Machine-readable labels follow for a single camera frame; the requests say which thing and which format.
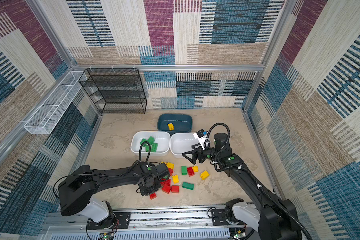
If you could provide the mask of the long red lego brick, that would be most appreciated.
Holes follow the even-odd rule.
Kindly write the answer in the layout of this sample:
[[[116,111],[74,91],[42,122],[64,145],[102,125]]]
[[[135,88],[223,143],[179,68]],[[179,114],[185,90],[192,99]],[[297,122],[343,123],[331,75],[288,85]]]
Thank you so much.
[[[156,197],[157,197],[156,193],[153,193],[153,194],[150,195],[151,200],[155,199]]]

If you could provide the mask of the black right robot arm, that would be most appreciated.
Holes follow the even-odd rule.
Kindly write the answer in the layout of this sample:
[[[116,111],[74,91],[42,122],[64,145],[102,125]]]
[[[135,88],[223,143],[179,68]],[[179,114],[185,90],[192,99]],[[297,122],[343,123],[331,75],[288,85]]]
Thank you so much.
[[[224,127],[226,133],[211,136],[212,129]],[[216,172],[224,172],[234,180],[250,197],[254,207],[242,199],[226,203],[225,214],[231,225],[245,223],[259,234],[262,240],[301,240],[312,239],[309,231],[299,221],[297,209],[290,200],[282,200],[275,195],[250,171],[244,160],[233,153],[230,147],[231,131],[224,123],[216,123],[208,131],[194,133],[198,143],[183,157],[193,165],[209,160]]]

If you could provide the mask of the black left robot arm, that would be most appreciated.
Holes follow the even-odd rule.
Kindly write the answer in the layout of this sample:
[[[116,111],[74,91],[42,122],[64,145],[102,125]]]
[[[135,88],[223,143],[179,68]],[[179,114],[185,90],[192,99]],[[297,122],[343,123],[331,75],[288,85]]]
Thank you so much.
[[[53,186],[60,200],[61,215],[80,214],[88,219],[89,229],[111,229],[120,222],[111,204],[94,197],[98,192],[125,185],[137,185],[143,197],[157,192],[162,182],[170,177],[165,163],[155,165],[148,160],[136,160],[130,167],[97,170],[89,165],[77,168],[72,174],[61,177]]]

